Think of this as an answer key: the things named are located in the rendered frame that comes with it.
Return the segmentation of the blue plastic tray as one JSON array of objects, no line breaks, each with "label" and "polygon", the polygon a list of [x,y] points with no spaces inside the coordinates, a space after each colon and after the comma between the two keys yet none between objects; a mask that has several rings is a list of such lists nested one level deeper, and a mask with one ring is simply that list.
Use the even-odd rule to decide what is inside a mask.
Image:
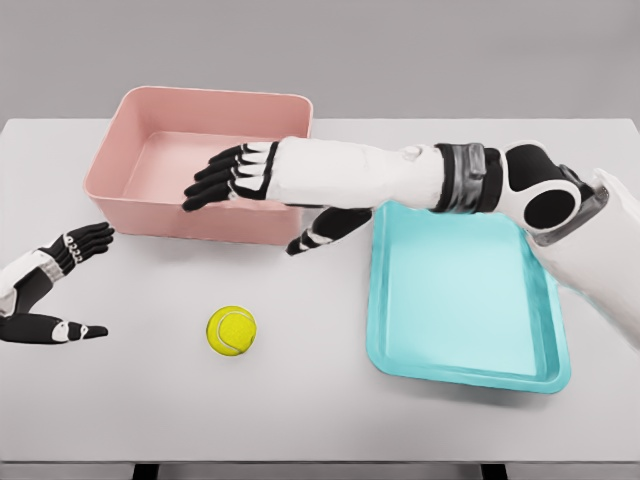
[{"label": "blue plastic tray", "polygon": [[554,394],[571,377],[558,286],[499,214],[375,214],[366,350],[381,372]]}]

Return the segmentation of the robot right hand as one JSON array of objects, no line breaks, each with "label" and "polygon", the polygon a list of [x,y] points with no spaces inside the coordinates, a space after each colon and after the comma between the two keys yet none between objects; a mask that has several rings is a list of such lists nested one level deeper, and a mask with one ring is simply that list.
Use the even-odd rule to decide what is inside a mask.
[{"label": "robot right hand", "polygon": [[287,245],[290,256],[352,234],[382,203],[375,195],[374,169],[360,147],[297,137],[243,143],[214,155],[184,195],[186,212],[235,199],[321,208]]}]

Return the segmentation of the pink plastic basket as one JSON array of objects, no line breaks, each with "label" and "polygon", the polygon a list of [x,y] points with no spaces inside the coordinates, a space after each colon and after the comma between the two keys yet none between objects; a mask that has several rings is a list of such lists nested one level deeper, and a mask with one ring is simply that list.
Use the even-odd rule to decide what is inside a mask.
[{"label": "pink plastic basket", "polygon": [[137,87],[112,117],[84,190],[119,233],[286,245],[300,209],[240,199],[187,213],[184,191],[219,152],[307,137],[312,119],[311,101],[295,94]]}]

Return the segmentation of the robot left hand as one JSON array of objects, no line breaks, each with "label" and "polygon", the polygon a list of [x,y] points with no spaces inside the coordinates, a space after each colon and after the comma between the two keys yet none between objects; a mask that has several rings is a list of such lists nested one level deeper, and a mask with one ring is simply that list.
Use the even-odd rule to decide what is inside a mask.
[{"label": "robot left hand", "polygon": [[81,226],[0,269],[0,341],[60,345],[106,337],[104,326],[66,321],[32,308],[78,265],[106,253],[114,232],[107,222]]}]

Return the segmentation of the yellow tennis ball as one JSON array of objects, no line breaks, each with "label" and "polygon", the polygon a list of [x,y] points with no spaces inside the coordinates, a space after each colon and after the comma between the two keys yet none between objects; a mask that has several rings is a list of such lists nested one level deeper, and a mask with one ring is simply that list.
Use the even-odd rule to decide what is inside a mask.
[{"label": "yellow tennis ball", "polygon": [[223,356],[244,354],[257,334],[254,316],[246,309],[229,305],[213,313],[206,327],[209,346]]}]

